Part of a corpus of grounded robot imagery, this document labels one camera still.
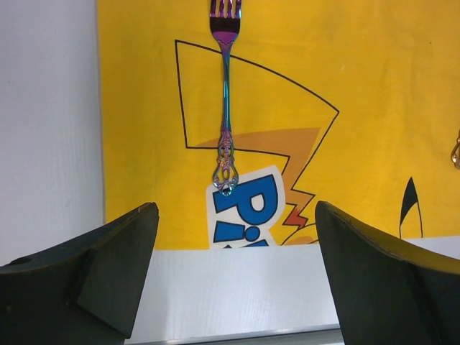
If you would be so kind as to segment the yellow printed cloth placemat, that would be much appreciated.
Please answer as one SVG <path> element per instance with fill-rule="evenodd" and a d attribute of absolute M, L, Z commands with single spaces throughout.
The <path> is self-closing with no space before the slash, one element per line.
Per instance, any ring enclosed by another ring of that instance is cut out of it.
<path fill-rule="evenodd" d="M 223 61 L 209 1 L 100 1 L 106 220 L 153 201 L 158 249 L 317 242 L 326 201 L 403 239 L 459 233 L 457 1 L 240 1 L 239 183 L 212 183 Z"/>

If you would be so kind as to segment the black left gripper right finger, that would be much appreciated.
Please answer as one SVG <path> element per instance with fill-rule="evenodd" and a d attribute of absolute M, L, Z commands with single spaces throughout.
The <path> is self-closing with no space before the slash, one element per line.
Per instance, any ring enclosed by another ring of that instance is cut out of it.
<path fill-rule="evenodd" d="M 316 229 L 345 344 L 458 344 L 459 260 L 369 226 L 330 203 Z"/>

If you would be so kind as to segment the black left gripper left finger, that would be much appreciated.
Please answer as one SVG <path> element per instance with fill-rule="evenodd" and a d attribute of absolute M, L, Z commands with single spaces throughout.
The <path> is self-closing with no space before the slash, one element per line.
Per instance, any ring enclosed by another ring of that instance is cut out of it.
<path fill-rule="evenodd" d="M 1 267 L 2 344 L 123 344 L 157 235 L 145 203 L 97 229 Z"/>

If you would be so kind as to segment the gold metal spoon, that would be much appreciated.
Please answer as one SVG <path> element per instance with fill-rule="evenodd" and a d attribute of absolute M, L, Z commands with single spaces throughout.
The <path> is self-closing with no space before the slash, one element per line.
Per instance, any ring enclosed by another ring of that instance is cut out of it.
<path fill-rule="evenodd" d="M 458 134 L 458 137 L 456 138 L 456 144 L 451 151 L 451 161 L 454 164 L 456 169 L 460 169 L 459 148 L 460 148 L 460 134 Z"/>

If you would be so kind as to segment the purple metal fork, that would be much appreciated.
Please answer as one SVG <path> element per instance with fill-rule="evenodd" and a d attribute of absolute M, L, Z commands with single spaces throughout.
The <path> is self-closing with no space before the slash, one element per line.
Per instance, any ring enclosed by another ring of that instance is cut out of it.
<path fill-rule="evenodd" d="M 234 141 L 231 132 L 230 112 L 230 55 L 239 35 L 241 6 L 238 1 L 212 0 L 210 5 L 210 30 L 217 42 L 223 60 L 223 111 L 221 134 L 217 145 L 217 167 L 213 173 L 213 185 L 223 196 L 230 196 L 239 182 L 234 166 Z"/>

